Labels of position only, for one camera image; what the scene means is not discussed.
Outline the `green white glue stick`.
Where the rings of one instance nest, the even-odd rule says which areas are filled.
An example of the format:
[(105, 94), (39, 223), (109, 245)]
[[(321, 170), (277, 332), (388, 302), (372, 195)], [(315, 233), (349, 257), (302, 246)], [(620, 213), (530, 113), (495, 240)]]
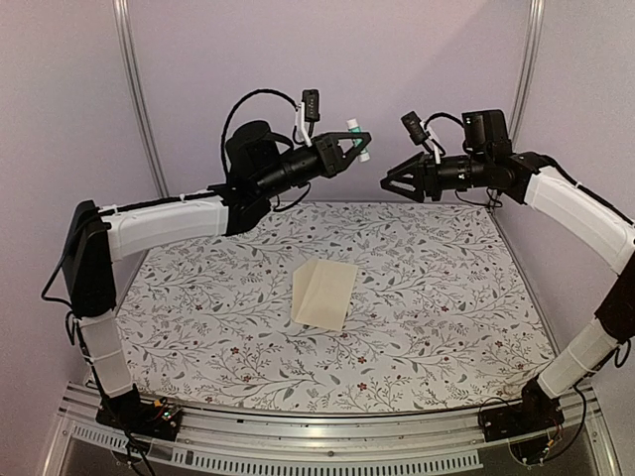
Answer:
[[(356, 118), (351, 118), (346, 121), (347, 130), (349, 133), (361, 134), (362, 129), (359, 126), (359, 123)], [(354, 139), (353, 143), (355, 146), (359, 146), (362, 143), (361, 139)], [(370, 154), (368, 153), (366, 148), (360, 150), (358, 155), (358, 161), (360, 163), (366, 163), (370, 160)]]

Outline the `cream paper envelope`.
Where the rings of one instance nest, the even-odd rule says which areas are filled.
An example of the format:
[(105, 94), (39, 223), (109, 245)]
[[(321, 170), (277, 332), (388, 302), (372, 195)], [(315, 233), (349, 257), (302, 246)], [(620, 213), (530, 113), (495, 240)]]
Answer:
[(358, 267), (311, 258), (293, 272), (291, 320), (339, 331), (343, 327)]

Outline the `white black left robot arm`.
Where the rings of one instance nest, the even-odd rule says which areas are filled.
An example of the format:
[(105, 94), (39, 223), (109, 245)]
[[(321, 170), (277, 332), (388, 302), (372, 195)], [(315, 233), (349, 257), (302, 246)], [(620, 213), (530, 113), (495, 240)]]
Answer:
[(75, 211), (57, 264), (77, 321), (85, 361), (110, 415), (127, 430), (147, 422), (147, 409), (130, 394), (134, 384), (123, 352), (114, 307), (114, 263), (155, 247), (200, 237), (247, 233), (272, 210), (271, 200), (316, 178), (346, 171), (371, 142), (367, 132), (327, 132), (300, 146), (268, 122), (248, 122), (221, 136), (226, 181), (204, 191), (100, 208), (91, 200)]

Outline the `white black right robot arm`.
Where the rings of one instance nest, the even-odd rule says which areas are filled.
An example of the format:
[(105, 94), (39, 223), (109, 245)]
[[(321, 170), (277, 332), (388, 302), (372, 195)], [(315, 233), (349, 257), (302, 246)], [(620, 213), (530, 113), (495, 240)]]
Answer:
[(489, 189), (560, 226), (573, 246), (570, 257), (584, 257), (607, 280), (606, 293), (588, 324), (523, 390), (524, 403), (513, 423), (533, 432), (552, 413), (556, 400), (580, 380), (634, 342), (634, 221), (575, 180), (556, 159), (517, 152), (499, 109), (465, 112), (452, 122), (462, 131), (462, 151), (447, 155), (430, 119), (406, 113), (401, 122), (421, 151), (391, 169), (385, 190), (416, 202), (439, 201), (446, 191)]

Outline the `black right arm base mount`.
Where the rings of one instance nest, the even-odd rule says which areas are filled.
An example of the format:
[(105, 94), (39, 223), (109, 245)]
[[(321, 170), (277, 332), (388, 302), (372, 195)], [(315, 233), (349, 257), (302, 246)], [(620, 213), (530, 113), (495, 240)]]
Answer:
[(534, 385), (522, 391), (516, 404), (496, 398), (499, 407), (481, 407), (477, 422), (486, 442), (520, 440), (510, 446), (512, 456), (528, 466), (544, 463), (565, 422), (560, 399), (549, 398)]

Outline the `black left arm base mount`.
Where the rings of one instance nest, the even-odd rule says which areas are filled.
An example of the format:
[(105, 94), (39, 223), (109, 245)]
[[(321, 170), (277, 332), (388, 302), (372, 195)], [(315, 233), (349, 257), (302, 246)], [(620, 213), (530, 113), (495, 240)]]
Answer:
[(136, 387), (119, 397), (103, 397), (95, 420), (130, 433), (175, 441), (181, 428), (182, 408), (166, 398), (144, 402)]

